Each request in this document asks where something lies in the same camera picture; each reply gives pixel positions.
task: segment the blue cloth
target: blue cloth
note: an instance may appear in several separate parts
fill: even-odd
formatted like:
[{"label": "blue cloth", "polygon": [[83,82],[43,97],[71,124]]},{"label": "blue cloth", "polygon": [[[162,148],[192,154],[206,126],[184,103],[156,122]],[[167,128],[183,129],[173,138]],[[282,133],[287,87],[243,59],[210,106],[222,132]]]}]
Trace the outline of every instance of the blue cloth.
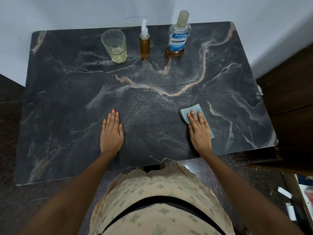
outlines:
[{"label": "blue cloth", "polygon": [[[181,117],[183,118],[183,120],[184,120],[187,124],[190,124],[189,119],[188,119],[188,117],[187,117],[187,113],[190,113],[191,110],[193,110],[197,116],[198,116],[198,113],[201,112],[203,118],[205,118],[205,119],[207,120],[207,122],[209,123],[209,121],[208,121],[208,119],[205,117],[205,115],[204,115],[204,113],[203,113],[203,111],[202,111],[200,105],[199,105],[199,104],[196,104],[196,105],[194,105],[194,106],[190,106],[190,107],[188,107],[188,108],[185,108],[185,109],[182,109],[182,110],[179,111]],[[214,134],[213,134],[211,128],[209,128],[209,130],[210,130],[211,138],[214,138]]]}]

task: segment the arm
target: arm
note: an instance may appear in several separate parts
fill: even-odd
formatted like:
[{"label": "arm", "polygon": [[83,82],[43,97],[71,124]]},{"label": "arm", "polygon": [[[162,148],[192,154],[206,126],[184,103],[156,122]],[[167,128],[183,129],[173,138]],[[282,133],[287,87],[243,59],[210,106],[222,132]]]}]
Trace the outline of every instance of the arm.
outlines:
[{"label": "arm", "polygon": [[199,113],[188,113],[191,142],[208,163],[253,235],[301,234],[302,231],[272,202],[235,173],[212,150],[209,125]]},{"label": "arm", "polygon": [[119,114],[112,110],[107,120],[103,120],[100,157],[48,201],[19,234],[77,234],[105,169],[120,150],[123,140]]}]

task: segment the bottle cap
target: bottle cap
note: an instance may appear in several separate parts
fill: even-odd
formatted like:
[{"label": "bottle cap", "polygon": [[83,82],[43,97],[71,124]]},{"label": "bottle cap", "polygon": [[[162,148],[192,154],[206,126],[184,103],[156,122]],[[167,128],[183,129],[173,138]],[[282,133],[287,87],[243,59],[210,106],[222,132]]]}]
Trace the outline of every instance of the bottle cap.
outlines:
[{"label": "bottle cap", "polygon": [[185,11],[185,10],[180,11],[178,19],[177,19],[177,24],[180,27],[185,27],[187,25],[188,18],[189,18],[189,12],[188,11]]},{"label": "bottle cap", "polygon": [[143,19],[142,26],[141,26],[141,34],[143,36],[147,36],[148,35],[148,28],[146,27],[146,24],[147,24],[147,20]]}]

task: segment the hand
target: hand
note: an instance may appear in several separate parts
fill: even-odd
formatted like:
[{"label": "hand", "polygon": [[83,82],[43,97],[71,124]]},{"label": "hand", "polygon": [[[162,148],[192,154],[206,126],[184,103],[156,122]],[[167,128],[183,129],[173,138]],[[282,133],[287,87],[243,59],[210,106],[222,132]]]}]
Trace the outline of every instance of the hand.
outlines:
[{"label": "hand", "polygon": [[212,150],[209,124],[200,112],[198,113],[199,120],[193,110],[190,112],[191,114],[187,114],[190,121],[188,125],[190,139],[195,150],[202,156],[204,153]]},{"label": "hand", "polygon": [[119,123],[119,113],[112,109],[108,118],[103,120],[100,135],[101,153],[110,154],[114,158],[122,147],[123,141],[124,132],[123,125]]}]

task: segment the bottle label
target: bottle label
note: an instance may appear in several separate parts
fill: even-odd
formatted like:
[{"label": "bottle label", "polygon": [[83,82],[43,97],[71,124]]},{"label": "bottle label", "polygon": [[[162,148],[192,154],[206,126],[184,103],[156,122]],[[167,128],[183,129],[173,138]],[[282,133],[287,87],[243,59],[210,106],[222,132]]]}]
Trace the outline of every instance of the bottle label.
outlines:
[{"label": "bottle label", "polygon": [[189,33],[172,34],[170,37],[170,51],[180,51],[184,48],[187,36]]}]

